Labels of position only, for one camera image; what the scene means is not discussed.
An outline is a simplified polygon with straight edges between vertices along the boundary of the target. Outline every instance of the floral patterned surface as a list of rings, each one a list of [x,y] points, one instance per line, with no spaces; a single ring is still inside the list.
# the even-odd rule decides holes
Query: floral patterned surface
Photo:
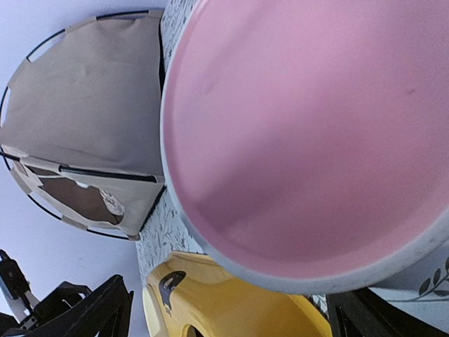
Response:
[[[170,63],[182,28],[191,13],[196,0],[170,0],[161,21],[163,55],[166,70]]]
[[[371,290],[390,304],[449,333],[449,242]]]
[[[136,242],[142,284],[150,272],[164,262],[171,251],[203,253],[187,228],[182,224],[170,195],[164,192],[152,217]]]
[[[308,296],[308,298],[315,305],[315,308],[318,309],[326,319],[329,319],[326,295],[311,295]]]

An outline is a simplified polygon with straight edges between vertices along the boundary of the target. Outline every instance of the black wire frame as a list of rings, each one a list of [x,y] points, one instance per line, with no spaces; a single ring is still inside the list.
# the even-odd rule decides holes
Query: black wire frame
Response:
[[[118,13],[111,13],[111,14],[106,14],[106,15],[99,15],[96,18],[96,20],[106,20],[109,18],[115,18],[118,16],[127,16],[127,15],[144,15],[144,14],[148,14],[149,10],[143,10],[143,11],[125,11],[125,12],[118,12]],[[61,34],[65,33],[66,30],[62,29],[59,32],[56,32],[55,34],[49,36],[47,39],[43,40],[40,44],[38,44],[26,57],[26,59],[29,61],[29,58],[36,52],[38,51],[44,44],[46,44],[47,42],[51,41],[52,39],[60,36]],[[161,43],[161,34],[160,34],[160,27],[159,27],[159,39],[160,39],[160,43]],[[161,64],[159,65],[159,68],[163,67],[163,62],[161,62]],[[165,76],[165,69],[163,69],[163,71],[159,71],[159,74],[161,76],[161,73],[163,74],[163,76]],[[6,86],[4,93],[1,97],[1,101],[0,101],[0,128],[1,128],[1,115],[3,113],[3,107],[4,107],[4,103],[6,100],[6,95],[8,94],[9,91],[9,87]],[[8,163],[8,159],[13,160],[13,161],[20,161],[20,158],[17,156],[13,156],[10,154],[7,154],[4,152],[2,146],[0,145],[0,157],[3,158],[3,161],[6,165],[6,168],[8,169],[8,171],[11,171],[11,165]],[[102,178],[116,178],[116,179],[122,179],[122,180],[134,180],[134,181],[145,181],[145,182],[150,182],[150,183],[157,183],[157,179],[154,176],[138,176],[138,175],[132,175],[132,174],[124,174],[124,173],[110,173],[110,172],[102,172],[102,171],[94,171],[94,170],[86,170],[83,168],[73,168],[73,167],[68,167],[68,166],[60,166],[59,167],[59,172],[68,172],[68,173],[75,173],[75,174],[83,174],[85,176],[97,176],[97,177],[102,177]],[[159,193],[158,198],[156,198],[156,201],[154,202],[153,207],[150,209],[150,212],[148,213],[147,217],[145,218],[144,223],[142,224],[142,227],[145,225],[145,223],[147,222],[147,219],[151,216],[151,214],[153,213],[153,210],[156,206],[156,204],[159,202],[160,197],[162,195],[162,192],[165,190],[165,188],[163,187],[162,191]],[[33,198],[31,195],[28,195],[28,198],[34,203],[36,204],[36,206],[38,206],[41,210],[43,210],[44,212],[46,212],[48,215],[54,217],[57,220],[62,220],[62,218],[56,214],[54,214],[52,211],[48,210],[45,206],[43,206],[42,204],[40,204],[35,198]],[[103,237],[112,237],[115,239],[122,239],[122,240],[127,240],[130,241],[129,238],[127,237],[121,237],[118,235],[112,235],[112,234],[107,234],[107,233],[103,233],[103,232],[97,232],[95,230],[91,230],[91,229],[87,229],[86,230],[89,233],[93,233],[93,234],[97,234],[97,235],[101,235]]]

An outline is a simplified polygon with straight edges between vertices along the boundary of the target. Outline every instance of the yellow plastic toy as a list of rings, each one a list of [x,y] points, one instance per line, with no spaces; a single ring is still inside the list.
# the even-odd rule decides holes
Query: yellow plastic toy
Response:
[[[199,254],[172,253],[143,299],[151,337],[332,336],[305,297],[253,286]]]

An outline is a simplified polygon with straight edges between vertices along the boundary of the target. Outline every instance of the pink bowl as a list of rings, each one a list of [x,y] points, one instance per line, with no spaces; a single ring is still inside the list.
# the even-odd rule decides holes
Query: pink bowl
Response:
[[[449,1],[198,1],[170,65],[170,193],[205,251],[336,292],[449,238]]]

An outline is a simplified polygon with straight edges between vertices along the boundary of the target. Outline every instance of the white wall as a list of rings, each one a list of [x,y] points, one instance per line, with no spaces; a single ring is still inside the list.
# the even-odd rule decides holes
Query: white wall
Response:
[[[167,0],[0,1],[0,88],[21,60],[52,33],[94,15],[164,7]],[[0,163],[0,249],[16,259],[38,298],[60,282],[98,287],[114,274],[136,291],[131,337],[148,336],[135,246],[97,237],[58,222],[38,209]],[[0,312],[9,313],[0,295]]]

